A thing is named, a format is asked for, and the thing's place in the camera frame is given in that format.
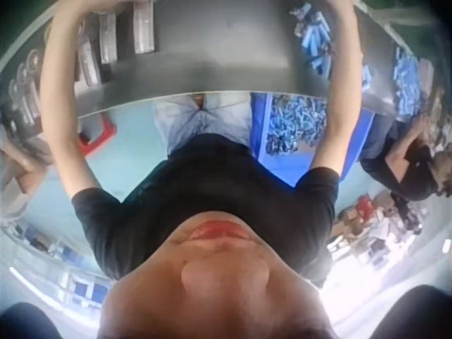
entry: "blue bin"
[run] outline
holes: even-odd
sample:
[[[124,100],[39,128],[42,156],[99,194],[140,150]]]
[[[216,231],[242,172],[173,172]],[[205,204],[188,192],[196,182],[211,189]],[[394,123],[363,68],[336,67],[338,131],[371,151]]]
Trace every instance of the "blue bin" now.
[[[272,101],[273,94],[254,93],[252,95],[253,129],[251,131],[251,148],[254,156],[263,166],[284,182],[295,186],[298,180],[309,170],[314,159],[314,153],[299,151],[289,155],[267,154],[266,139]],[[352,166],[358,161],[374,116],[375,113],[362,109],[348,148],[342,180],[346,178]]]

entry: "metal table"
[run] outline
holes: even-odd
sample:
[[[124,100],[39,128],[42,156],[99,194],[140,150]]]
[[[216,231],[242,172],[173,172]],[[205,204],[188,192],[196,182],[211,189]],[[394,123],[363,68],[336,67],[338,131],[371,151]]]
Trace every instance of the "metal table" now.
[[[310,1],[333,24],[324,1]],[[117,63],[111,81],[76,86],[78,116],[156,97],[222,90],[294,93],[327,97],[328,83],[306,65],[289,14],[300,0],[160,0],[155,3],[156,52],[133,53],[130,13],[118,17]],[[396,44],[367,14],[356,9],[364,62],[376,72],[363,107],[395,114],[392,80]],[[44,27],[18,50],[1,74],[0,104],[8,105],[9,80],[27,53],[44,48]]]

